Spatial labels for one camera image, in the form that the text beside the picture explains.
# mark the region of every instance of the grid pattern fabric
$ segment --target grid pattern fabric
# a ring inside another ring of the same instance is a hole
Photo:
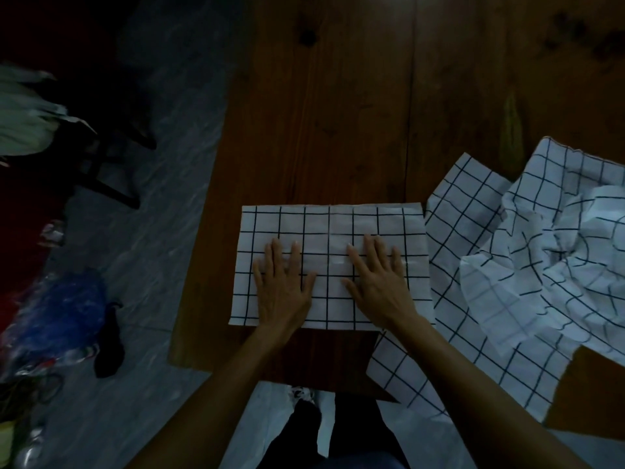
[[[509,181],[464,154],[426,208],[431,294],[437,330],[538,420],[549,408],[577,344],[547,330],[501,355],[469,312],[459,282],[463,256],[479,250],[501,221]],[[450,421],[431,382],[390,333],[382,336],[368,375],[424,417]]]
[[[378,330],[356,307],[340,282],[356,278],[347,245],[363,251],[365,234],[379,235],[396,246],[406,267],[410,294],[419,312],[434,321],[430,295],[427,239],[420,204],[366,204],[358,206],[244,206],[237,249],[230,324],[258,325],[253,260],[264,257],[264,246],[277,237],[288,260],[290,246],[302,246],[302,276],[317,272],[312,306],[305,328]]]
[[[500,353],[551,328],[625,364],[625,167],[544,138],[463,258],[472,315]]]

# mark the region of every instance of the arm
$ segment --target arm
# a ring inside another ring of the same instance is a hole
[[[126,469],[184,467],[216,469],[245,410],[256,383],[270,359],[301,327],[311,305],[315,274],[306,277],[301,291],[301,250],[293,244],[285,271],[282,246],[265,247],[264,277],[255,262],[259,326],[245,344],[217,369]]]
[[[588,469],[491,378],[418,315],[404,279],[401,256],[391,261],[379,237],[365,236],[367,264],[353,247],[349,256],[360,287],[345,279],[360,310],[391,331],[432,382],[476,465],[486,467]]]

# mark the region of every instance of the left hand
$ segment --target left hand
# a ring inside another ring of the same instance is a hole
[[[273,239],[265,245],[265,274],[261,274],[259,260],[253,264],[254,281],[258,290],[257,331],[269,337],[277,346],[284,346],[297,329],[301,328],[311,307],[313,285],[317,273],[304,280],[301,289],[301,246],[293,242],[288,268],[282,258],[282,244]]]

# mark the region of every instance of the hand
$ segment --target hand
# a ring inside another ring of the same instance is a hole
[[[392,248],[391,261],[386,256],[386,245],[378,236],[364,236],[364,248],[367,264],[358,255],[358,251],[348,245],[348,255],[358,275],[360,287],[353,281],[343,278],[341,281],[354,298],[356,306],[372,323],[394,334],[398,326],[415,318],[427,320],[417,314],[414,302],[404,278],[404,265],[396,247]]]
[[[282,244],[273,239],[265,245],[265,275],[261,274],[258,260],[254,261],[254,281],[258,289],[257,330],[267,334],[272,342],[284,346],[297,329],[301,328],[311,307],[315,272],[304,280],[302,291],[299,271],[302,251],[297,242],[291,246],[289,267],[285,270]]]

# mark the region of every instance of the finger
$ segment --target finger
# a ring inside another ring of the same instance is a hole
[[[382,240],[382,237],[378,235],[373,239],[373,244],[376,247],[376,253],[378,254],[378,260],[380,260],[380,265],[385,270],[390,271],[391,265],[389,264],[389,259],[386,256],[386,244],[384,243],[384,240]]]
[[[282,244],[278,239],[273,239],[271,241],[271,248],[274,254],[274,274],[284,275],[285,274],[285,264],[282,260]]]
[[[273,278],[273,250],[270,243],[265,245],[265,278]]]
[[[252,264],[252,270],[254,270],[254,281],[256,282],[256,289],[260,290],[262,288],[262,274],[258,259],[254,260],[254,263]]]
[[[376,252],[376,246],[373,243],[371,235],[364,236],[364,251],[367,253],[367,265],[371,271],[377,271],[382,268],[380,260],[378,260],[378,253]]]
[[[347,278],[341,278],[340,282],[343,284],[343,286],[345,286],[345,288],[347,288],[349,296],[352,297],[352,299],[356,303],[356,306],[358,306],[358,308],[362,311],[363,308],[361,307],[361,303],[363,302],[363,295],[360,293],[358,286],[356,286],[353,281]]]
[[[304,279],[304,289],[302,290],[305,297],[307,298],[313,297],[313,286],[314,286],[314,281],[316,279],[317,279],[316,271],[311,271],[308,275],[306,275],[306,278]]]
[[[299,243],[293,242],[291,245],[291,256],[289,257],[289,276],[299,276],[302,267],[302,248]]]
[[[391,250],[391,269],[395,272],[395,275],[405,276],[406,268],[401,262],[401,253],[397,247],[393,247]]]
[[[369,271],[369,268],[367,268],[367,265],[365,265],[363,259],[360,258],[360,255],[358,255],[358,251],[352,244],[348,245],[348,255],[349,259],[354,265],[355,270],[358,272],[358,275],[360,275],[361,277],[365,277],[369,273],[371,273]]]

